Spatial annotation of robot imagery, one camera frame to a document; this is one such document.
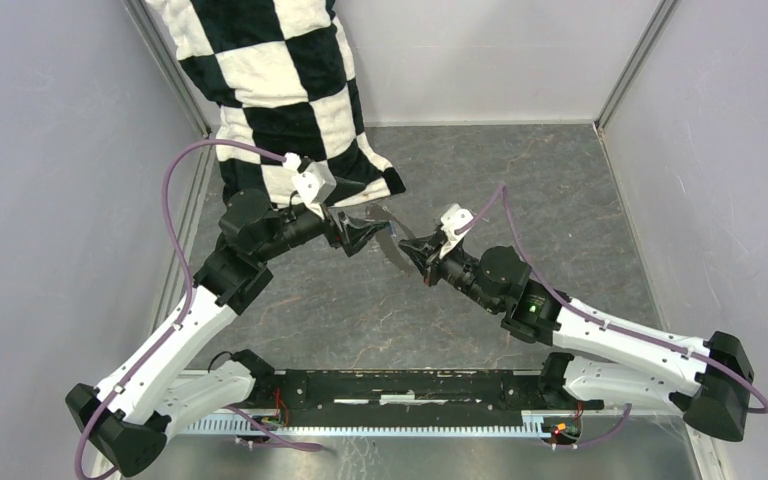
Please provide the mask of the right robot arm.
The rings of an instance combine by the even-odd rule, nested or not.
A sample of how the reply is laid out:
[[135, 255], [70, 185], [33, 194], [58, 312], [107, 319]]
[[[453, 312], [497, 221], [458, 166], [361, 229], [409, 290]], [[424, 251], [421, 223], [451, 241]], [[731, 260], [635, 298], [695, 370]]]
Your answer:
[[573, 351], [544, 367], [537, 392], [545, 405], [562, 408], [575, 399], [665, 406], [711, 437], [744, 439], [754, 370], [736, 336], [716, 331], [703, 339], [665, 332], [550, 292], [532, 279], [531, 267], [511, 246], [474, 257], [437, 230], [401, 240], [398, 247], [427, 286], [448, 283], [501, 315], [501, 326], [511, 336]]

